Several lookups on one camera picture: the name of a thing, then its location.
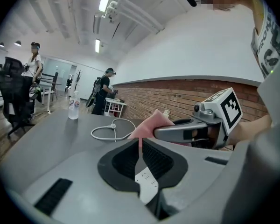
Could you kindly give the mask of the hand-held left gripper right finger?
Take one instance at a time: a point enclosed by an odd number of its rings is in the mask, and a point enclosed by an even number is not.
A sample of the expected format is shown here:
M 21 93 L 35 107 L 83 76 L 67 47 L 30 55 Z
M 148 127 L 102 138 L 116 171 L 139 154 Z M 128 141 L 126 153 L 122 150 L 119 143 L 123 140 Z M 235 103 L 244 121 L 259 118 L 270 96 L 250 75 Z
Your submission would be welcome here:
M 157 193 L 146 207 L 162 220 L 197 199 L 227 165 L 231 152 L 144 138 L 142 157 L 158 183 Z

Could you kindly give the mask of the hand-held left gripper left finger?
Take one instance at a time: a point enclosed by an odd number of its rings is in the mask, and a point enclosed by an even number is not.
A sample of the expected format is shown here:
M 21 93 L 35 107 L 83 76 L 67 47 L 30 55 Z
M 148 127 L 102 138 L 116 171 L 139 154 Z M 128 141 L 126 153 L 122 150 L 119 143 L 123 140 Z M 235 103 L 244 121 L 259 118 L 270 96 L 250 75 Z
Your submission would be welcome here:
M 59 178 L 72 182 L 52 218 L 64 224 L 155 224 L 139 199 L 135 182 L 137 139 L 74 154 L 40 176 L 23 192 L 35 205 Z

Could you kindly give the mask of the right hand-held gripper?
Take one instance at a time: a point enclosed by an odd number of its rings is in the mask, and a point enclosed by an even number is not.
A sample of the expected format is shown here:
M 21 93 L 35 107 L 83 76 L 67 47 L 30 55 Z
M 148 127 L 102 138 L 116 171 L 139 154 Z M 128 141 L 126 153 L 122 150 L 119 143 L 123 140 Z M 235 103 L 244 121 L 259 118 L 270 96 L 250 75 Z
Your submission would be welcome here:
M 193 142 L 199 140 L 195 131 L 206 130 L 202 140 L 208 138 L 208 126 L 220 125 L 218 139 L 213 149 L 226 145 L 227 139 L 243 114 L 233 88 L 219 91 L 194 106 L 193 118 L 175 120 L 171 126 L 154 129 L 156 139 L 167 142 Z

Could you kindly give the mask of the pink cloth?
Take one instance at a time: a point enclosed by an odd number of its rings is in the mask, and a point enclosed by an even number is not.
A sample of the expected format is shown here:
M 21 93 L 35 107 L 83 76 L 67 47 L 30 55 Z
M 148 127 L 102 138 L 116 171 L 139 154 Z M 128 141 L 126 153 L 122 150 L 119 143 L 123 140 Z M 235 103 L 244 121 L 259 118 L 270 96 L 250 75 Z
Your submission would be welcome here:
M 154 129 L 172 126 L 174 123 L 162 112 L 155 110 L 154 113 L 144 120 L 129 136 L 128 139 L 139 139 L 139 147 L 142 147 L 143 138 L 154 138 Z

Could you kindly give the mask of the white power strip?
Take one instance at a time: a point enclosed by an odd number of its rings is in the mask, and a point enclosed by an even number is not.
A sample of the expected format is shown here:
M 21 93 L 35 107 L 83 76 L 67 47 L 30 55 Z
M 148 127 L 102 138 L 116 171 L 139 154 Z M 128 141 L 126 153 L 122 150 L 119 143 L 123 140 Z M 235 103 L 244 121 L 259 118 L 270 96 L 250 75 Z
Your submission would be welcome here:
M 148 167 L 135 176 L 135 182 L 140 186 L 140 200 L 148 204 L 157 194 L 159 184 Z

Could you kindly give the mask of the person's right forearm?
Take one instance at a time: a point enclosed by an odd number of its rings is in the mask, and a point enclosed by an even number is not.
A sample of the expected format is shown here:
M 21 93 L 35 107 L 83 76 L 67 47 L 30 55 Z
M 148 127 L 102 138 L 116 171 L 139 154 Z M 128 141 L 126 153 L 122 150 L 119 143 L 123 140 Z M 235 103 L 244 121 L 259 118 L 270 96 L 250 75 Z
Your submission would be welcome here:
M 270 115 L 265 115 L 250 122 L 239 122 L 230 133 L 227 145 L 235 146 L 241 141 L 252 140 L 258 133 L 270 128 L 271 124 Z

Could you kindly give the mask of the person's right hand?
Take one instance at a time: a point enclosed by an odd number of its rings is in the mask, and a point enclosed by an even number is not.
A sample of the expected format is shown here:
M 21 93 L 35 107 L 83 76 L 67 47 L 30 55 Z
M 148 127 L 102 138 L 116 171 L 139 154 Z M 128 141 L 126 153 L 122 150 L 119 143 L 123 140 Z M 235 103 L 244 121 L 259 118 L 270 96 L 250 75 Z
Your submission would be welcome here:
M 191 146 L 203 149 L 213 149 L 217 142 L 219 131 L 219 124 L 195 130 L 193 132 L 193 141 L 191 142 Z

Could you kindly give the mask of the small white table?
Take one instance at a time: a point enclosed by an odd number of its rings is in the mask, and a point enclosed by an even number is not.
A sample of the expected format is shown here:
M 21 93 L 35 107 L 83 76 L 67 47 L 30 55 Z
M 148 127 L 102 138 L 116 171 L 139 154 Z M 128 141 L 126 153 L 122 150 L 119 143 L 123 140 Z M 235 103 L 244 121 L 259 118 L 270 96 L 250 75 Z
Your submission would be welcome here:
M 126 107 L 127 104 L 124 102 L 121 102 L 120 99 L 111 99 L 106 98 L 105 99 L 105 109 L 104 109 L 104 116 L 113 116 L 120 118 L 123 112 L 124 107 Z

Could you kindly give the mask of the clear plastic water bottle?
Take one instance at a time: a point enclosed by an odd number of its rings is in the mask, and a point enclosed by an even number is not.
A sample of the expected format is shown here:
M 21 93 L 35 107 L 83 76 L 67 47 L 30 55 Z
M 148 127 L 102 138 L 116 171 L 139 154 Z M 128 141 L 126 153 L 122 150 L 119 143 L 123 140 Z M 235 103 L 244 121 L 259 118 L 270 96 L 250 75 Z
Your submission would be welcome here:
M 73 95 L 70 97 L 68 117 L 71 120 L 76 120 L 79 117 L 79 107 L 80 107 L 80 96 L 79 91 L 74 91 Z

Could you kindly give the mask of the white desk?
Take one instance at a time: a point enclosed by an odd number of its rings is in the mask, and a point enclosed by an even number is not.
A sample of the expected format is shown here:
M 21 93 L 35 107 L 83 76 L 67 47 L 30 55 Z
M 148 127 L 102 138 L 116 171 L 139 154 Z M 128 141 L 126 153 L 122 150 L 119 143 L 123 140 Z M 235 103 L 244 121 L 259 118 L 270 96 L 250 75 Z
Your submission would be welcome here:
M 47 103 L 50 104 L 51 101 L 54 100 L 54 97 L 56 97 L 56 100 L 58 100 L 58 85 L 60 85 L 57 82 L 51 81 L 51 80 L 42 80 L 40 82 L 40 88 L 42 91 L 42 104 L 44 104 L 44 96 L 47 94 Z

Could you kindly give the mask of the black coat rack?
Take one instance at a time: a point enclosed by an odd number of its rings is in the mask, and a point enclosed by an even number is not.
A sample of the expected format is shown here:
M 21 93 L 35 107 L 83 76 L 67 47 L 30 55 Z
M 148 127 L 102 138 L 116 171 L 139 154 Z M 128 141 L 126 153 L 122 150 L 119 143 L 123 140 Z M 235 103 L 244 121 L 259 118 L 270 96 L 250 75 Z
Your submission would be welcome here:
M 77 90 L 77 85 L 78 85 L 79 80 L 80 80 L 80 78 L 81 78 L 81 73 L 82 73 L 81 70 L 79 70 L 78 73 L 77 73 L 76 84 L 75 84 L 75 89 L 74 89 L 74 91 Z

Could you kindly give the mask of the black mesh office chair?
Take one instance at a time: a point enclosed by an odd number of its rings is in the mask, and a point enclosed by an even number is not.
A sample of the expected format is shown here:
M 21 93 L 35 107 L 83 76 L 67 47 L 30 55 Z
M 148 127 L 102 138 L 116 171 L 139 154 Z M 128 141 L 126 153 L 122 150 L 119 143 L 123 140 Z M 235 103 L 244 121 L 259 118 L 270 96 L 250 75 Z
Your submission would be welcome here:
M 12 130 L 7 137 L 26 126 L 34 126 L 31 123 L 34 102 L 25 99 L 29 92 L 24 89 L 25 77 L 22 76 L 23 65 L 21 61 L 5 57 L 5 63 L 0 70 L 0 92 L 3 98 L 3 115 L 11 124 Z

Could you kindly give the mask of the person's white printed t-shirt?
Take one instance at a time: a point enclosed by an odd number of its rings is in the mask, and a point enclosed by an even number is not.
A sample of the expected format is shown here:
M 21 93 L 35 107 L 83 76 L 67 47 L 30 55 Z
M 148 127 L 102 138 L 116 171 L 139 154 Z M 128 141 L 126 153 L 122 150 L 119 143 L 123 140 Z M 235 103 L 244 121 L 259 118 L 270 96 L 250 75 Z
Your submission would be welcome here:
M 280 26 L 272 9 L 263 3 L 264 19 L 260 31 L 253 30 L 251 48 L 264 78 L 273 73 L 280 60 Z

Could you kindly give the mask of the white ceiling pipes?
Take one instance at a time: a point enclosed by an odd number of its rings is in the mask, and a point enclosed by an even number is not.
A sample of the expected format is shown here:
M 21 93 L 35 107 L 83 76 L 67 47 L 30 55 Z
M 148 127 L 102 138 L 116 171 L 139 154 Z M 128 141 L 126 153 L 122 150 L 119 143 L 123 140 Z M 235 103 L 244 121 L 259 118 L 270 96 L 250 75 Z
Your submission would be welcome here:
M 110 23 L 115 23 L 120 16 L 132 20 L 154 34 L 159 33 L 165 28 L 148 12 L 129 0 L 112 0 L 102 18 L 108 19 Z

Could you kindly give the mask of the unlit ceiling light fixture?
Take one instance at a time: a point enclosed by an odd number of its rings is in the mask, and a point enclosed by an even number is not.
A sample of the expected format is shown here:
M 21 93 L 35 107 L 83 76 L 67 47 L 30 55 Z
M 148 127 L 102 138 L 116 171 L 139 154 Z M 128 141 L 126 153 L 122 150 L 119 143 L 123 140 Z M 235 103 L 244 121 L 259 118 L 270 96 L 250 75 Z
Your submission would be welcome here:
M 94 34 L 99 33 L 100 21 L 101 21 L 101 14 L 95 13 L 94 18 L 93 18 L 93 33 Z

